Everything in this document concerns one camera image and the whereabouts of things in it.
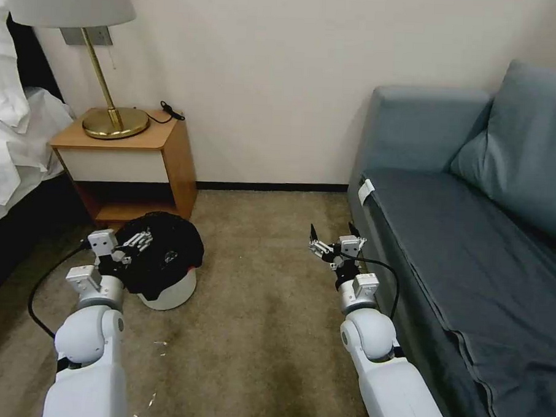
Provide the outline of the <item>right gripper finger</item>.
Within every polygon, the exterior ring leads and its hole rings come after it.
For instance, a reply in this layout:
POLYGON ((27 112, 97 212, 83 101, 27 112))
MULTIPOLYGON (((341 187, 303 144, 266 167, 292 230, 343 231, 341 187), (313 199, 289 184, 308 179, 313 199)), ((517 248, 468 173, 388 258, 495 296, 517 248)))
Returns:
POLYGON ((360 235, 359 230, 352 222, 348 222, 348 226, 350 230, 349 232, 352 235, 352 243, 355 246, 355 249, 361 249, 364 246, 364 244, 367 242, 367 239, 363 238, 360 235))
POLYGON ((337 243, 326 244, 320 241, 314 224, 311 224, 308 244, 309 250, 331 267, 336 266, 335 258, 337 257, 337 245, 337 243))

